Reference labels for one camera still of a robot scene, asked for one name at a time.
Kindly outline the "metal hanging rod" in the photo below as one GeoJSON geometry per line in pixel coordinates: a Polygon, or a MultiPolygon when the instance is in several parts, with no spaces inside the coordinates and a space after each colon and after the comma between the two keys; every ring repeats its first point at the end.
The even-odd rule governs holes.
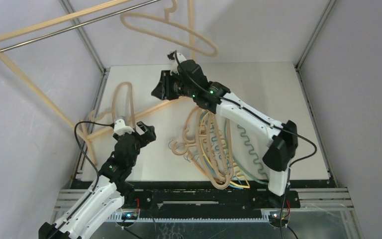
{"type": "MultiPolygon", "coordinates": [[[[141,7],[153,4],[155,2],[156,2],[155,0],[148,0],[148,1],[145,1],[143,3],[139,3],[136,5],[127,7],[127,8],[123,8],[123,9],[118,10],[118,11],[113,11],[113,12],[110,12],[110,13],[89,19],[87,21],[80,22],[80,23],[71,25],[69,27],[65,27],[65,28],[62,28],[62,29],[59,29],[59,30],[38,36],[36,38],[32,38],[32,39],[29,39],[29,40],[26,40],[26,41],[23,41],[23,42],[20,42],[17,44],[13,44],[13,45],[10,45],[7,47],[0,48],[0,52],[7,52],[7,51],[11,51],[11,50],[14,50],[14,49],[17,49],[17,48],[20,48],[20,47],[23,47],[23,46],[26,46],[26,45],[29,45],[32,43],[36,43],[38,41],[48,39],[48,38],[51,38],[53,36],[60,35],[60,34],[63,34],[63,33],[66,33],[66,32],[72,31],[72,30],[76,30],[76,29],[81,28],[83,26],[90,25],[90,24],[93,24],[95,22],[99,22],[101,20],[104,20],[104,19],[107,19],[110,17],[114,17],[116,15],[120,15],[122,13],[141,8],[141,7]]],[[[9,40],[9,39],[12,39],[15,37],[19,37],[19,36],[22,36],[22,35],[25,35],[28,33],[32,33],[32,32],[38,31],[38,30],[42,30],[42,29],[45,29],[45,28],[66,22],[66,21],[75,20],[77,18],[86,16],[86,15],[90,15],[92,13],[95,13],[95,12],[98,12],[98,11],[101,11],[101,10],[104,10],[104,9],[107,9],[107,8],[110,8],[110,7],[113,7],[113,6],[122,4],[122,3],[125,3],[125,1],[124,0],[113,0],[111,2],[102,3],[99,5],[93,6],[93,7],[89,7],[87,9],[80,10],[78,12],[73,12],[73,13],[70,13],[68,15],[58,17],[58,18],[53,19],[53,20],[46,21],[44,23],[38,23],[38,24],[33,25],[31,27],[23,28],[21,30],[17,30],[17,31],[10,32],[8,34],[1,35],[0,36],[0,42],[5,41],[5,40],[9,40]]]]}

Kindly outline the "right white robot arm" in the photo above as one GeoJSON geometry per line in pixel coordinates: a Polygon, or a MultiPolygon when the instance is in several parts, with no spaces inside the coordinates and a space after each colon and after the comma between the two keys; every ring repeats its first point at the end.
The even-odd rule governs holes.
{"type": "Polygon", "coordinates": [[[282,123],[254,109],[228,87],[209,81],[193,60],[175,63],[171,70],[163,70],[151,95],[169,101],[189,97],[201,109],[225,117],[259,136],[268,148],[262,157],[270,174],[268,202],[273,207],[281,207],[287,201],[290,161],[298,147],[294,122],[282,123]]]}

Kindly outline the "wooden clothes rack frame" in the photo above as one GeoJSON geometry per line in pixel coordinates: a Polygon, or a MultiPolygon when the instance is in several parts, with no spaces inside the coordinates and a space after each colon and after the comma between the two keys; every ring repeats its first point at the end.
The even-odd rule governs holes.
{"type": "MultiPolygon", "coordinates": [[[[65,16],[57,17],[57,18],[52,19],[52,20],[48,20],[48,21],[45,21],[45,22],[42,22],[42,23],[31,25],[29,27],[25,27],[25,28],[21,28],[21,29],[12,31],[12,32],[4,33],[4,34],[0,35],[0,42],[5,41],[5,40],[9,40],[9,39],[12,39],[12,38],[15,38],[15,37],[19,37],[19,36],[22,36],[22,35],[26,35],[26,34],[29,34],[31,32],[35,32],[35,31],[41,30],[41,29],[45,29],[45,28],[48,28],[48,27],[60,24],[62,22],[71,21],[71,20],[80,18],[82,16],[86,16],[86,15],[92,14],[94,12],[98,12],[98,11],[101,11],[101,10],[104,10],[104,9],[107,9],[107,8],[110,8],[110,7],[114,7],[116,5],[123,4],[123,3],[124,2],[122,0],[111,0],[111,1],[108,1],[108,2],[105,2],[105,3],[101,3],[101,4],[98,4],[98,5],[86,8],[86,9],[82,9],[80,11],[75,11],[73,13],[68,13],[65,16]]],[[[89,21],[85,21],[85,22],[82,22],[80,24],[73,25],[71,27],[64,28],[64,29],[61,29],[61,30],[58,30],[58,31],[55,31],[55,32],[52,32],[52,33],[49,33],[49,34],[37,37],[37,38],[34,38],[32,40],[28,40],[28,41],[22,42],[20,44],[16,44],[14,46],[10,46],[10,47],[7,47],[7,48],[0,49],[0,60],[23,83],[25,83],[27,85],[27,87],[29,87],[38,97],[40,97],[41,100],[45,104],[47,104],[62,120],[64,120],[68,124],[68,126],[70,126],[74,130],[75,136],[80,137],[85,142],[87,148],[90,151],[90,154],[91,154],[91,164],[93,166],[96,165],[96,156],[95,156],[94,150],[92,148],[92,141],[94,139],[97,139],[97,138],[99,138],[99,137],[109,133],[112,130],[111,127],[109,127],[109,126],[104,127],[104,128],[102,128],[102,129],[100,129],[97,132],[92,133],[92,134],[86,134],[83,131],[78,130],[77,127],[74,126],[74,123],[65,115],[65,113],[47,95],[45,95],[43,93],[43,91],[40,90],[38,88],[38,86],[12,60],[10,60],[5,55],[5,52],[9,51],[9,50],[12,50],[12,49],[15,49],[15,48],[19,48],[21,46],[24,46],[24,45],[27,45],[27,44],[30,44],[30,43],[33,43],[33,42],[37,42],[37,41],[40,41],[40,40],[43,40],[43,39],[46,39],[46,38],[50,38],[50,37],[58,35],[58,34],[62,34],[64,32],[70,31],[70,30],[74,30],[74,29],[80,28],[80,27],[88,25],[88,24],[92,24],[94,22],[97,22],[97,21],[100,21],[100,20],[103,20],[103,19],[106,19],[106,18],[109,18],[109,17],[112,17],[112,16],[116,16],[116,15],[124,16],[125,14],[128,14],[128,12],[130,10],[134,10],[134,9],[137,9],[137,8],[140,8],[140,7],[152,4],[152,3],[153,3],[153,1],[150,0],[150,1],[138,4],[138,5],[134,5],[134,6],[129,7],[129,8],[125,8],[123,10],[119,10],[119,11],[116,11],[116,12],[113,12],[113,13],[110,13],[110,14],[102,15],[100,17],[91,19],[89,21]]],[[[169,38],[167,36],[163,36],[163,35],[160,35],[160,34],[156,34],[154,32],[147,31],[145,29],[136,29],[136,31],[144,33],[144,34],[152,35],[152,36],[157,37],[159,39],[162,39],[162,40],[169,41],[171,43],[180,45],[182,47],[185,47],[185,48],[189,49],[193,53],[197,52],[197,53],[203,54],[203,55],[208,56],[208,57],[215,57],[215,56],[218,55],[218,47],[211,40],[209,40],[207,37],[203,36],[202,34],[200,34],[200,33],[198,33],[197,31],[194,30],[194,27],[193,27],[194,13],[193,13],[193,6],[192,6],[192,4],[193,4],[193,2],[191,0],[188,1],[188,15],[189,15],[189,25],[188,26],[184,26],[184,25],[181,25],[179,23],[170,21],[169,15],[171,13],[175,12],[177,7],[178,7],[178,3],[175,0],[172,2],[172,6],[171,7],[168,7],[168,8],[166,8],[164,10],[165,16],[163,18],[158,18],[158,17],[156,17],[154,15],[147,15],[147,14],[144,14],[144,13],[134,13],[133,14],[134,17],[144,17],[144,18],[156,20],[156,21],[162,22],[162,23],[167,24],[167,25],[174,26],[176,28],[180,28],[180,29],[188,32],[189,35],[190,35],[190,42],[189,42],[189,44],[185,44],[183,42],[180,42],[180,41],[174,40],[172,38],[169,38]]]]}

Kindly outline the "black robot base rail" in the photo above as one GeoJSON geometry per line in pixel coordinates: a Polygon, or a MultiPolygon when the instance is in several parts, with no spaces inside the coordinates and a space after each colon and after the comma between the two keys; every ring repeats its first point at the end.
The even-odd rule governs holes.
{"type": "Polygon", "coordinates": [[[249,189],[219,190],[208,181],[133,181],[134,194],[123,209],[139,207],[157,219],[249,219],[261,210],[282,210],[285,215],[301,207],[297,191],[278,197],[267,186],[251,181],[249,189]]]}

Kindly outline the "right aluminium frame post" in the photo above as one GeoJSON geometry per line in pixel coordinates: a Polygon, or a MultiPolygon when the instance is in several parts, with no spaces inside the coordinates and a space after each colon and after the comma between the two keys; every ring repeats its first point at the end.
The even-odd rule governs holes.
{"type": "Polygon", "coordinates": [[[305,79],[303,77],[303,68],[304,64],[306,63],[313,47],[315,46],[318,38],[320,37],[323,29],[325,28],[327,21],[330,19],[333,11],[335,10],[336,6],[339,4],[339,0],[329,0],[327,2],[326,7],[322,11],[322,14],[320,15],[319,20],[317,21],[304,49],[302,50],[297,62],[294,64],[294,69],[295,72],[298,76],[299,84],[303,93],[303,96],[305,98],[306,106],[311,118],[311,122],[314,127],[314,132],[316,134],[316,138],[318,140],[318,149],[321,152],[321,157],[325,163],[326,170],[329,175],[333,175],[333,167],[330,166],[330,163],[328,161],[328,155],[327,155],[327,150],[324,145],[324,141],[321,137],[321,133],[319,132],[319,127],[318,127],[318,120],[315,115],[315,110],[313,108],[313,103],[310,98],[310,95],[307,91],[307,84],[305,82],[305,79]]]}

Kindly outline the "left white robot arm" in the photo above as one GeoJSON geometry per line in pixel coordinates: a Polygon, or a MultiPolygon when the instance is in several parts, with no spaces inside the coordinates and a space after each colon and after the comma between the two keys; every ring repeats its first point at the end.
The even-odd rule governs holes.
{"type": "Polygon", "coordinates": [[[155,128],[142,121],[134,128],[118,119],[109,125],[116,140],[114,150],[97,172],[97,178],[76,203],[59,219],[45,222],[38,231],[40,239],[88,239],[121,207],[131,207],[139,199],[134,186],[126,181],[136,165],[142,148],[156,140],[155,128]]]}

